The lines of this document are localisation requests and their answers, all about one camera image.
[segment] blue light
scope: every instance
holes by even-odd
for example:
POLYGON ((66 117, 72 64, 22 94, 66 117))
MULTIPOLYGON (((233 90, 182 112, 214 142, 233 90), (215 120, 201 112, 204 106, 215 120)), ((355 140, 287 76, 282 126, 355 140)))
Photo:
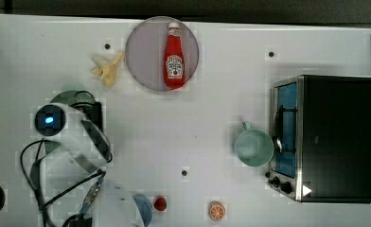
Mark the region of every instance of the blue light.
POLYGON ((52 123, 52 122, 53 122, 53 117, 51 117, 51 116, 47 117, 47 118, 44 120, 44 122, 45 122, 46 124, 52 123))

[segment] black toaster oven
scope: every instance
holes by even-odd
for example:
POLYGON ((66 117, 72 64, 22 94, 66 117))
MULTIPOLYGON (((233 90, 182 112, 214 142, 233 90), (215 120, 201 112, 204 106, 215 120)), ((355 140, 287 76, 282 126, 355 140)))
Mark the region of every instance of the black toaster oven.
POLYGON ((371 78, 276 83, 270 187, 302 202, 371 202, 371 78))

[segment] ketchup bottle cap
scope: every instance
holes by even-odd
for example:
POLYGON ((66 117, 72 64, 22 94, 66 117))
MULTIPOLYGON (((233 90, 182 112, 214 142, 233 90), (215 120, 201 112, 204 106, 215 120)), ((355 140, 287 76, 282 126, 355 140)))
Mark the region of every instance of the ketchup bottle cap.
POLYGON ((172 22, 172 23, 168 24, 168 28, 172 28, 172 27, 179 28, 179 24, 177 24, 175 22, 172 22))

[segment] white table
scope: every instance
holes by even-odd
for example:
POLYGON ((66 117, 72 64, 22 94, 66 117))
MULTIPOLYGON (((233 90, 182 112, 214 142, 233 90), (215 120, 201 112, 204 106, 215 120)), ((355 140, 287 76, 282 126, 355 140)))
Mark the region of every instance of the white table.
MULTIPOLYGON (((0 15, 0 184, 8 194, 0 226, 38 224, 19 153, 37 139, 33 114, 68 83, 81 83, 105 104, 115 153, 107 177, 151 199, 168 197, 168 210, 153 213, 152 226, 370 226, 369 204, 280 196, 266 184, 267 167, 243 166, 231 142, 240 119, 268 131, 276 81, 302 74, 370 77, 371 29, 189 23, 201 56, 183 91, 148 91, 125 64, 109 90, 91 74, 91 57, 121 50, 138 23, 0 15), (103 48, 106 41, 111 50, 103 48), (184 166, 189 171, 182 179, 184 166), (207 216, 211 200, 227 206, 223 221, 207 216)), ((80 202, 84 193, 80 188, 66 198, 80 202)), ((67 215, 55 206, 54 216, 67 215)))

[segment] toaster oven window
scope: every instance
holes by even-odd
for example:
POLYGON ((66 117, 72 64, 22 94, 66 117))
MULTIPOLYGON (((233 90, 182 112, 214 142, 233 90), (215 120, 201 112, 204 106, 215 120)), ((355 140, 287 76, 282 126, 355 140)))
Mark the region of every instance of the toaster oven window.
POLYGON ((297 84, 291 83, 278 87, 277 121, 281 150, 276 154, 275 171, 289 177, 295 177, 295 129, 297 108, 297 84))

